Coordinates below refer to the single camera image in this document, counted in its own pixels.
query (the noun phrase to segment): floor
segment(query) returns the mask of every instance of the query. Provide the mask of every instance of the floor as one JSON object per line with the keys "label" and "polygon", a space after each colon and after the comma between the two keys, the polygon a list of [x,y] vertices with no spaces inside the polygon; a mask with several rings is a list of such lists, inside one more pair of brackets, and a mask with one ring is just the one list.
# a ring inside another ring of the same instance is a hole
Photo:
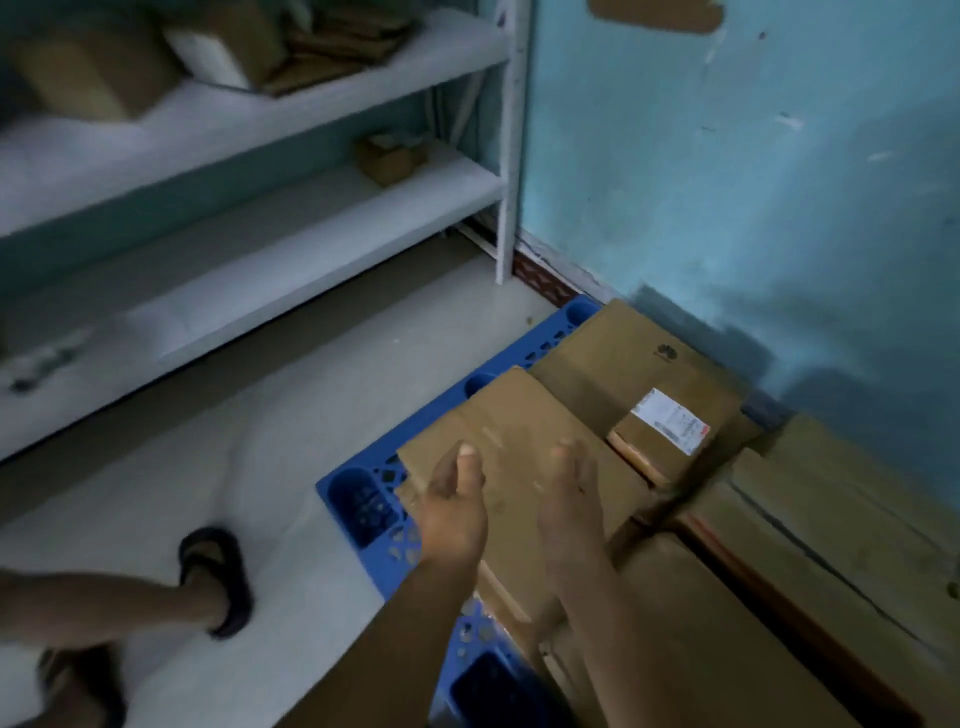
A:
{"label": "floor", "polygon": [[[0,564],[171,581],[179,539],[226,521],[254,621],[131,639],[128,725],[272,726],[382,603],[314,483],[553,310],[431,239],[0,465]],[[0,646],[0,726],[38,709],[36,657]]]}

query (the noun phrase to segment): black sandal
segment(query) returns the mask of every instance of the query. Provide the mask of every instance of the black sandal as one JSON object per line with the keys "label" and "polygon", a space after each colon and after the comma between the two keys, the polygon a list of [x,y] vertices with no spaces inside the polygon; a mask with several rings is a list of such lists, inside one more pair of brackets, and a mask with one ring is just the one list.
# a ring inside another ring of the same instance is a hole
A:
{"label": "black sandal", "polygon": [[108,644],[82,650],[47,650],[40,656],[37,672],[43,694],[55,692],[58,678],[69,670],[106,717],[103,728],[121,728],[127,722],[127,701],[120,683],[120,670]]}
{"label": "black sandal", "polygon": [[[223,562],[211,559],[201,553],[190,553],[198,544],[211,543],[220,549]],[[226,640],[247,626],[253,614],[253,593],[247,582],[247,573],[243,567],[243,555],[236,537],[220,526],[205,526],[187,536],[180,542],[180,585],[193,569],[203,569],[219,581],[227,592],[229,607],[227,618],[216,629],[207,634],[215,640]]]}

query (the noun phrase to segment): white metal shelf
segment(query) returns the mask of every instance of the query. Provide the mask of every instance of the white metal shelf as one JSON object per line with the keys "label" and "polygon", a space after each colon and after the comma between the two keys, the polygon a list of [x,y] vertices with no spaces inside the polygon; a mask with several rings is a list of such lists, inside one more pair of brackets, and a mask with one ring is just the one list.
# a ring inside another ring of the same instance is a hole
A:
{"label": "white metal shelf", "polygon": [[499,201],[499,177],[435,142],[381,189],[324,172],[84,269],[4,311],[16,350],[77,329],[82,355],[27,395],[0,391],[0,459]]}
{"label": "white metal shelf", "polygon": [[510,56],[502,29],[439,9],[389,64],[282,99],[185,81],[134,124],[25,119],[0,132],[0,237]]}

